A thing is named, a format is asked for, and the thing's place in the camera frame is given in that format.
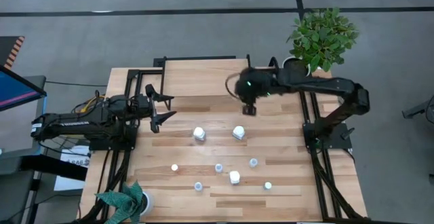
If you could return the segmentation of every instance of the white cube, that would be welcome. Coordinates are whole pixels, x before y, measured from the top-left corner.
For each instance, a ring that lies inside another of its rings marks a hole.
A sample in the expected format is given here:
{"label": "white cube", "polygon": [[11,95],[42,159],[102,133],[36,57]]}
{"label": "white cube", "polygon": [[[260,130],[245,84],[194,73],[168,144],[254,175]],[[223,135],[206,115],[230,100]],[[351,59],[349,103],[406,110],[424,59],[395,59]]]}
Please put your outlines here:
{"label": "white cube", "polygon": [[205,140],[205,131],[200,127],[196,127],[195,130],[193,131],[193,136],[197,140],[204,141]]}
{"label": "white cube", "polygon": [[235,185],[239,183],[239,172],[233,170],[229,173],[229,178],[231,179],[231,184]]}
{"label": "white cube", "polygon": [[236,126],[235,129],[232,132],[232,135],[238,139],[241,140],[243,139],[244,136],[244,128],[242,126]]}

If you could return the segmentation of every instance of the plant pot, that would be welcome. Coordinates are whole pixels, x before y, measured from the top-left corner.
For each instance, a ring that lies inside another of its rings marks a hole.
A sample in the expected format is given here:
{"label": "plant pot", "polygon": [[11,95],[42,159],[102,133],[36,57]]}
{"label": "plant pot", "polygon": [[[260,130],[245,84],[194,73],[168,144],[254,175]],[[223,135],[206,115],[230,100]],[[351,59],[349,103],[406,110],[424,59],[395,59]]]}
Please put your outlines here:
{"label": "plant pot", "polygon": [[282,68],[285,68],[285,66],[290,65],[290,69],[296,69],[299,70],[301,73],[306,74],[306,76],[309,76],[311,74],[311,66],[308,64],[307,67],[304,66],[301,63],[301,59],[296,58],[295,56],[289,56],[282,62]]}
{"label": "plant pot", "polygon": [[154,208],[153,196],[151,194],[143,191],[142,203],[144,203],[144,205],[143,205],[143,211],[140,213],[140,216],[148,215],[152,211],[152,209]]}

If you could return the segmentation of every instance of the wooden tabletop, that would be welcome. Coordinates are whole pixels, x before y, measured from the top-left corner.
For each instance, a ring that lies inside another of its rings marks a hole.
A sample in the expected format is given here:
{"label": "wooden tabletop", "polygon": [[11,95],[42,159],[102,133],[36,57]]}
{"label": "wooden tabletop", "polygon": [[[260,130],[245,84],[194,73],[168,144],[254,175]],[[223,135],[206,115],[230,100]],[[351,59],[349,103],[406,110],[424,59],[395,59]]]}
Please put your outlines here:
{"label": "wooden tabletop", "polygon": [[[247,65],[245,59],[166,62],[163,90],[175,96],[172,110],[177,114],[160,127],[159,134],[150,131],[148,119],[142,121],[127,174],[128,185],[138,181],[155,199],[152,213],[142,221],[321,221],[313,167],[302,135],[299,94],[260,98],[256,117],[242,115],[241,102],[227,94],[224,81]],[[128,69],[112,69],[107,96],[123,94]],[[314,75],[331,77],[323,71]],[[160,81],[160,75],[145,75],[142,90],[151,83],[159,91]],[[317,99],[322,116],[338,106],[335,96],[318,94]],[[158,112],[166,111],[164,105],[158,106]],[[206,131],[204,144],[193,138],[196,126]],[[245,128],[241,141],[232,136],[235,126]],[[342,150],[329,152],[337,188],[359,214],[366,215],[353,160]],[[105,154],[98,151],[91,157],[82,213],[94,205]],[[250,168],[253,157],[258,165]],[[172,164],[179,165],[177,172],[171,170]],[[214,171],[215,164],[223,165],[223,173]],[[239,185],[230,184],[232,170],[241,175]],[[267,181],[273,184],[268,191],[262,187]],[[193,188],[196,182],[203,184],[201,193]],[[330,192],[324,189],[332,216]]]}

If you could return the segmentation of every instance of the paper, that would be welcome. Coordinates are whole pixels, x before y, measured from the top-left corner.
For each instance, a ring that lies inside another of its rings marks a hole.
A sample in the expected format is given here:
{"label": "paper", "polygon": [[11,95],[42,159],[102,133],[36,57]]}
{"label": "paper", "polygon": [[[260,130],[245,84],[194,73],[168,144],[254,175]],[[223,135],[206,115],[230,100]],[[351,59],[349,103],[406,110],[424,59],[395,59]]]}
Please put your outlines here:
{"label": "paper", "polygon": [[[82,155],[87,155],[87,153],[89,153],[88,146],[74,146],[71,149],[62,149],[62,152],[63,153],[60,156],[60,160],[64,162],[76,164],[78,166],[89,168],[90,158],[88,156],[66,154],[66,153],[79,153]],[[83,188],[84,188],[84,181],[68,179],[61,176],[56,177],[56,183],[54,184],[54,191],[65,191],[65,190],[74,190],[74,189],[83,189]]]}

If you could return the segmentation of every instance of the potted plant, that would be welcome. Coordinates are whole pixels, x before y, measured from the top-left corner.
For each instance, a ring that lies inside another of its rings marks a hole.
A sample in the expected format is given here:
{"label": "potted plant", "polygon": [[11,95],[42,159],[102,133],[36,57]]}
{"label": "potted plant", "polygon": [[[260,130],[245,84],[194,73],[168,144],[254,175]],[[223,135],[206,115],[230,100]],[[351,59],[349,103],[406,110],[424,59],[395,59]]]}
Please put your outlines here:
{"label": "potted plant", "polygon": [[315,10],[306,13],[304,18],[294,20],[296,30],[288,37],[286,42],[294,40],[293,50],[290,54],[301,59],[303,65],[310,72],[322,68],[329,71],[332,64],[343,64],[344,58],[340,55],[349,50],[356,43],[359,36],[355,25],[347,17],[339,16],[339,9]]}
{"label": "potted plant", "polygon": [[122,192],[109,191],[95,195],[108,205],[117,208],[105,224],[118,224],[127,218],[130,218],[133,224],[139,223],[140,216],[148,214],[153,207],[152,197],[142,191],[137,181],[131,187],[123,183]]}

